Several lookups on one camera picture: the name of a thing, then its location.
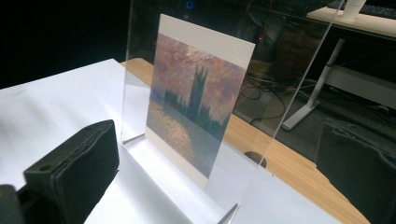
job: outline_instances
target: metal desk leg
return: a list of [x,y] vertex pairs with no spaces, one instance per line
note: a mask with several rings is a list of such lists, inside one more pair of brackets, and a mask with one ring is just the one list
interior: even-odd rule
[[311,96],[309,97],[308,102],[306,105],[301,107],[297,112],[295,112],[290,118],[285,120],[282,123],[281,128],[285,131],[290,131],[296,124],[298,124],[303,118],[305,118],[312,110],[317,107],[319,104],[319,101],[317,101],[318,95],[326,82],[327,77],[330,74],[330,71],[332,69],[332,65],[335,62],[335,59],[337,58],[341,48],[343,47],[345,43],[345,39],[340,38],[337,42],[337,45],[335,46],[334,50],[332,51],[332,56],[330,56],[329,61],[326,62],[325,67],[322,70],[322,73],[320,74],[319,80],[317,82],[317,85],[315,86],[314,90],[312,91]]

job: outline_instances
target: blue light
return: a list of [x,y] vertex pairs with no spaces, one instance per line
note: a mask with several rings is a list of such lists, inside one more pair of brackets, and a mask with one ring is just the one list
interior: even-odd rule
[[194,7],[194,3],[191,0],[186,2],[186,8],[192,9],[193,7]]

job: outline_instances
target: dark background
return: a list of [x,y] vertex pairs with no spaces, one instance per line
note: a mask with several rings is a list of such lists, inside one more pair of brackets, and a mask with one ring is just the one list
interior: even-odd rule
[[2,2],[0,89],[102,60],[125,61],[130,2]]

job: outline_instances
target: wooden table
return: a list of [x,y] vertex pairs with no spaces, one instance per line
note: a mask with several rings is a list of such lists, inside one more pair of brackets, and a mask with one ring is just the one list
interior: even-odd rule
[[[143,82],[151,85],[153,74],[151,63],[136,58],[122,65]],[[237,116],[231,116],[224,139],[242,152],[256,151],[264,155],[267,161],[266,169],[269,172],[342,223],[369,223],[312,161]]]

